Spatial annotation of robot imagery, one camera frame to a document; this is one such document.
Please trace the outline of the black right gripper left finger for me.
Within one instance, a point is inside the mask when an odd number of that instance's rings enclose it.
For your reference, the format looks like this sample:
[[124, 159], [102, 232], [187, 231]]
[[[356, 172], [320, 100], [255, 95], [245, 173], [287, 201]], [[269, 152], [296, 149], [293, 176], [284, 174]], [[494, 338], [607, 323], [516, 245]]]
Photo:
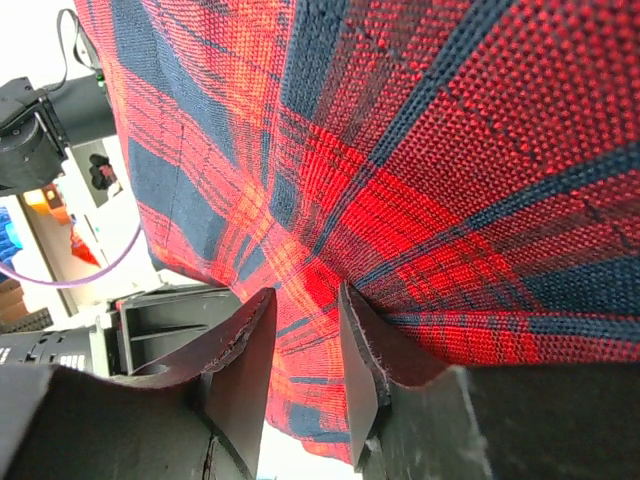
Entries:
[[5, 479], [252, 479], [275, 344], [264, 288], [220, 325], [131, 376], [1, 369]]

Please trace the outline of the red black plaid skirt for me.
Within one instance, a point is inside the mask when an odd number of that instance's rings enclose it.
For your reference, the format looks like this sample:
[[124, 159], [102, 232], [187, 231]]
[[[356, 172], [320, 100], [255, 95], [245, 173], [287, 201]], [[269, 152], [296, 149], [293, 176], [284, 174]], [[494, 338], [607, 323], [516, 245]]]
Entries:
[[639, 358], [635, 1], [80, 1], [163, 267], [277, 294], [268, 422], [350, 458], [338, 291], [462, 365]]

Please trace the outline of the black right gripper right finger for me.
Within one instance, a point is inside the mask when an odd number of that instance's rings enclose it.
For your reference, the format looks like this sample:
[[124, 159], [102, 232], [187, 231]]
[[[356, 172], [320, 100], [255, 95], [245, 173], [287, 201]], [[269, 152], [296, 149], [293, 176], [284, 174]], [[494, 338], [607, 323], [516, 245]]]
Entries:
[[638, 477], [637, 365], [462, 367], [388, 325], [351, 285], [338, 302], [363, 478]]

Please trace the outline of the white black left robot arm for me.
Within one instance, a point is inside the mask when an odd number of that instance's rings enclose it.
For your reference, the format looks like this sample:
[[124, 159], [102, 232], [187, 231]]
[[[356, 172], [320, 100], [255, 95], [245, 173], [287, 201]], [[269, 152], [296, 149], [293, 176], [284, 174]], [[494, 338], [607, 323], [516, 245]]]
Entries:
[[85, 76], [35, 89], [26, 77], [1, 87], [1, 195], [50, 184], [67, 150], [116, 133], [104, 80]]

